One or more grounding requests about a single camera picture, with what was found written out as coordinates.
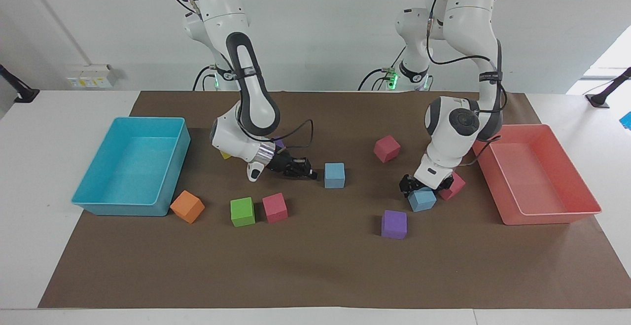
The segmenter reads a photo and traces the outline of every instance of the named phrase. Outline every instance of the blue object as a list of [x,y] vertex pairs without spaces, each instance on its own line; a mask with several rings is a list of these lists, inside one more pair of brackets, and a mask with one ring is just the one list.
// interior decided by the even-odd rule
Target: blue object
[[631,111],[620,119],[620,123],[622,123],[623,127],[631,129]]
[[96,215],[163,217],[191,137],[183,118],[116,118],[72,203]]
[[432,209],[436,202],[436,196],[433,194],[433,190],[424,186],[410,193],[410,195],[408,195],[408,201],[410,201],[410,206],[412,206],[413,211],[426,211]]
[[346,179],[343,163],[324,164],[324,188],[344,188]]

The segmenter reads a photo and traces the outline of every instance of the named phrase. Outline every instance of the brown paper mat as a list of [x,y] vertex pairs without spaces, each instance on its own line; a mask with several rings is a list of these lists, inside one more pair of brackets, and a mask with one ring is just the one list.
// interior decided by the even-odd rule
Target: brown paper mat
[[[40,307],[206,308],[629,308],[631,280],[597,221],[505,226],[478,166],[459,168],[467,186],[449,202],[412,213],[397,184],[417,168],[429,136],[424,111],[440,93],[273,93],[279,134],[313,118],[315,166],[343,161],[347,187],[291,181],[224,161],[208,141],[235,93],[143,92],[132,115],[184,116],[191,147],[176,194],[201,197],[189,225],[166,217],[81,216]],[[475,94],[458,94],[475,98]],[[505,123],[538,123],[512,94]],[[374,142],[402,145],[381,163]],[[307,132],[286,143],[299,144]],[[290,217],[234,228],[230,199],[284,193]],[[379,237],[384,210],[406,211],[408,237]]]

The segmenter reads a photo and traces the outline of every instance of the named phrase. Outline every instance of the green cube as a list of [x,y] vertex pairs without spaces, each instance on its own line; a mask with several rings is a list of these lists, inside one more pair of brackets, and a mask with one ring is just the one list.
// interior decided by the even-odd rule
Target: green cube
[[241,198],[230,201],[230,219],[237,228],[255,224],[252,198]]

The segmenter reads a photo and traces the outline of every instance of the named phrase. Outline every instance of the white table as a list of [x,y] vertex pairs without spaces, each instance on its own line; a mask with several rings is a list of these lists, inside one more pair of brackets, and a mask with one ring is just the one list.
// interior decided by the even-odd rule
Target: white table
[[[70,198],[113,118],[138,92],[42,91],[0,120],[0,324],[631,324],[594,311],[304,309],[36,310],[82,209]],[[604,232],[631,272],[631,134],[581,96],[529,94],[602,206]]]

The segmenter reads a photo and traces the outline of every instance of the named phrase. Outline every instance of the green led light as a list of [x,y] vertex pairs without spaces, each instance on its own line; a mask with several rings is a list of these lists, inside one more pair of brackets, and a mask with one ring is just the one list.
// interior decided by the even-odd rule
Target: green led light
[[388,89],[396,89],[396,83],[399,80],[399,75],[397,75],[396,73],[392,74],[392,77],[390,77],[390,82],[388,82]]

